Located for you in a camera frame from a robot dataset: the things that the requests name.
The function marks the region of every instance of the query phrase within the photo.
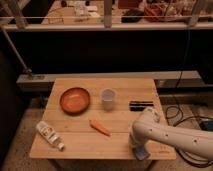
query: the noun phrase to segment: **toy carrot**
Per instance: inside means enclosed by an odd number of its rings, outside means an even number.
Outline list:
[[[92,128],[95,128],[104,135],[110,136],[110,132],[106,128],[104,128],[100,123],[98,123],[98,121],[90,120],[89,123]]]

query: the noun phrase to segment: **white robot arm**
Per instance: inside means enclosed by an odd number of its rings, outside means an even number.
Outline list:
[[[134,121],[131,136],[140,145],[151,139],[213,160],[213,132],[161,125],[159,120],[154,108],[145,108]]]

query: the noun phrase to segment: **orange bowl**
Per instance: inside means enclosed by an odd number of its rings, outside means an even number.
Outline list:
[[[66,90],[60,98],[60,106],[67,114],[79,114],[85,111],[90,104],[89,92],[80,87]]]

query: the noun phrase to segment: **white bottle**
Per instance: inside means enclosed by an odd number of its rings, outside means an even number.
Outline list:
[[[40,121],[36,125],[36,130],[44,137],[53,147],[57,147],[60,151],[64,149],[64,143],[61,142],[61,138],[55,132],[53,127],[48,125],[44,121]]]

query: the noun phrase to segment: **table leg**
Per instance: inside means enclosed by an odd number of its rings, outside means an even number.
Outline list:
[[[57,170],[62,171],[62,167],[55,159],[48,159],[48,161],[51,163],[51,165]]]

